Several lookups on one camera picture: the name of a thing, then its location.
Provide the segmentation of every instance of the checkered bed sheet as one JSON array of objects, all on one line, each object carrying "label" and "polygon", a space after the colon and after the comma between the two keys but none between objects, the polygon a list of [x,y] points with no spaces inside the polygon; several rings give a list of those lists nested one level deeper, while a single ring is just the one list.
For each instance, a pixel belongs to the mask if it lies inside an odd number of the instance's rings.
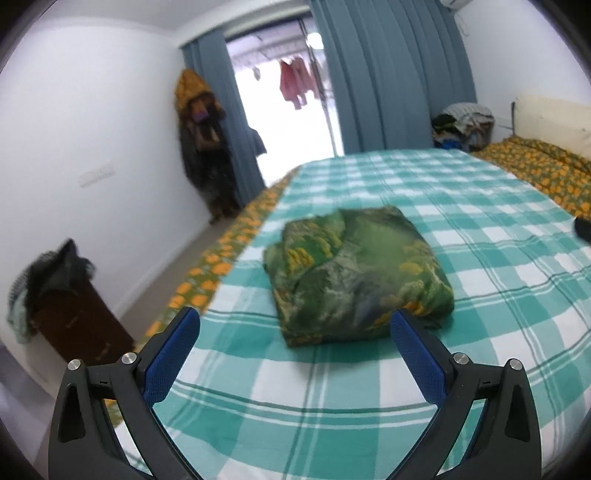
[{"label": "checkered bed sheet", "polygon": [[[475,362],[522,360],[543,464],[591,406],[591,248],[572,217],[512,174],[458,151],[388,151],[302,167],[202,318],[168,397],[154,407],[206,479],[385,479],[433,416],[391,340],[288,349],[264,249],[284,224],[337,207],[395,205],[454,289],[437,334]],[[444,469],[469,443],[477,403]],[[145,468],[125,426],[133,465]]]}]

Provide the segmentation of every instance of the clothing pile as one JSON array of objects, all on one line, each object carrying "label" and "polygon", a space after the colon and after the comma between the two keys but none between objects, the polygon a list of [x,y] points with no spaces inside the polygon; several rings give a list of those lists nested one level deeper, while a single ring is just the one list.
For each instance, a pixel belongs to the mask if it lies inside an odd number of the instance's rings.
[{"label": "clothing pile", "polygon": [[67,240],[60,249],[41,254],[14,281],[8,294],[7,322],[18,343],[28,343],[36,333],[31,323],[35,302],[46,292],[73,291],[73,284],[90,279],[95,266],[78,256],[74,240]]},{"label": "clothing pile", "polygon": [[289,346],[388,336],[402,307],[439,327],[454,306],[431,248],[393,206],[290,222],[264,268]]},{"label": "clothing pile", "polygon": [[491,142],[495,117],[477,103],[454,103],[432,121],[433,140],[443,148],[481,150]]},{"label": "clothing pile", "polygon": [[232,218],[239,206],[230,149],[220,124],[226,112],[207,82],[190,69],[183,70],[175,96],[185,174],[207,203],[211,223]]}]

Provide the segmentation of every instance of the green floral fabric bundle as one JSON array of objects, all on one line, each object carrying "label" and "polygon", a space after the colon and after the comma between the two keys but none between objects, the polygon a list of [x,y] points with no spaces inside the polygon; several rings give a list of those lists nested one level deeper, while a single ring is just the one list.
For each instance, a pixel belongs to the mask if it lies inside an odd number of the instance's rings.
[{"label": "green floral fabric bundle", "polygon": [[290,346],[388,336],[402,307],[430,327],[453,310],[431,248],[393,206],[290,222],[264,266]]}]

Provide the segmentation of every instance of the blue gripper pad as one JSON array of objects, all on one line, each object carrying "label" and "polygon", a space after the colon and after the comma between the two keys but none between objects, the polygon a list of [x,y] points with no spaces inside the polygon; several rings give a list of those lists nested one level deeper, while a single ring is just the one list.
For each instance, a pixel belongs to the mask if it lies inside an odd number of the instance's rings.
[{"label": "blue gripper pad", "polygon": [[392,314],[390,335],[425,400],[441,407],[447,397],[444,372],[400,310]]},{"label": "blue gripper pad", "polygon": [[199,337],[201,321],[190,309],[174,329],[145,373],[144,400],[150,408],[168,395],[178,372]]}]

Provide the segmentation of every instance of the dark brown cabinet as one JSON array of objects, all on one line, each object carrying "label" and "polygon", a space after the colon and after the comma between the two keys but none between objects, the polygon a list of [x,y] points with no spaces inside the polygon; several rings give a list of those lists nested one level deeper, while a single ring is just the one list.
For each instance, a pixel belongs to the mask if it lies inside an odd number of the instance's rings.
[{"label": "dark brown cabinet", "polygon": [[33,325],[69,362],[109,364],[132,351],[133,338],[108,309],[90,281],[74,291],[50,291],[35,301]]}]

